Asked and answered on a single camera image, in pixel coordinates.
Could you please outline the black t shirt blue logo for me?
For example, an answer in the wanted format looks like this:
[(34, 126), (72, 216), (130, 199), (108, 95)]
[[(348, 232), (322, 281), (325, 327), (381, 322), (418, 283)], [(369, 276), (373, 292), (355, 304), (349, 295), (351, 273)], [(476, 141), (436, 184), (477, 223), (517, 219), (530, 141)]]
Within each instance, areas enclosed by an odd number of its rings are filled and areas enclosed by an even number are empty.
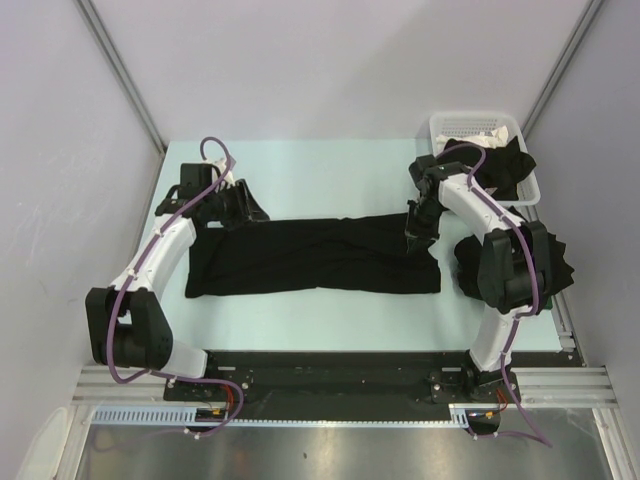
[(189, 250), (185, 295), (271, 294), (316, 288), (435, 294), (437, 260), (407, 248), (403, 213), (270, 221), (206, 229)]

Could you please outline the white plastic laundry basket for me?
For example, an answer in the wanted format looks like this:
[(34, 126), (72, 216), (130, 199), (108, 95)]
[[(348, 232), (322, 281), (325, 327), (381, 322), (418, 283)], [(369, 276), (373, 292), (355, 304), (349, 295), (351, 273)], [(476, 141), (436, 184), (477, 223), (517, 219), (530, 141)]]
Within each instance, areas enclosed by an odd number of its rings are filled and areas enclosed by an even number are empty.
[(429, 119), (429, 131), (435, 155), (464, 143), (484, 149), (486, 158), (474, 177), (501, 204), (524, 207), (539, 202), (537, 163), (514, 117), (495, 111), (437, 112)]

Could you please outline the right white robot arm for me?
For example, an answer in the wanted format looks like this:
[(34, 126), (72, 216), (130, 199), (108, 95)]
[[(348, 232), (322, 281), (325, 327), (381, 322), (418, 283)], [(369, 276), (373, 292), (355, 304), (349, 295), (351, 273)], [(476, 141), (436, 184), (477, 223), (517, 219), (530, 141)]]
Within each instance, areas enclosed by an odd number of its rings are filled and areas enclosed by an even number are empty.
[(408, 202), (410, 254), (439, 239), (445, 211), (464, 221), (481, 245), (476, 284), (485, 309), (466, 353), (461, 388), (469, 399), (484, 401), (510, 363), (519, 320), (537, 315), (549, 296), (548, 232), (541, 222), (527, 222), (499, 205), (460, 162), (440, 165), (432, 155), (421, 156), (410, 164), (409, 174), (419, 192), (417, 200)]

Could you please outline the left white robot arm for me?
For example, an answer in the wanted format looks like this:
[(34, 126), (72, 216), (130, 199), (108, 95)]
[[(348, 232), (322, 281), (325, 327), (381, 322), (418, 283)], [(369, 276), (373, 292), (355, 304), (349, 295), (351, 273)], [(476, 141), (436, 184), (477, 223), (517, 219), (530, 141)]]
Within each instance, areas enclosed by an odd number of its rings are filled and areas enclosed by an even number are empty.
[(180, 181), (170, 187), (154, 213), (151, 233), (125, 270), (107, 287), (85, 298), (92, 356), (112, 371), (133, 368), (137, 375), (186, 378), (197, 398), (214, 397), (220, 374), (208, 355), (173, 336), (161, 298), (180, 260), (211, 222), (235, 229), (268, 220), (233, 160), (184, 163)]

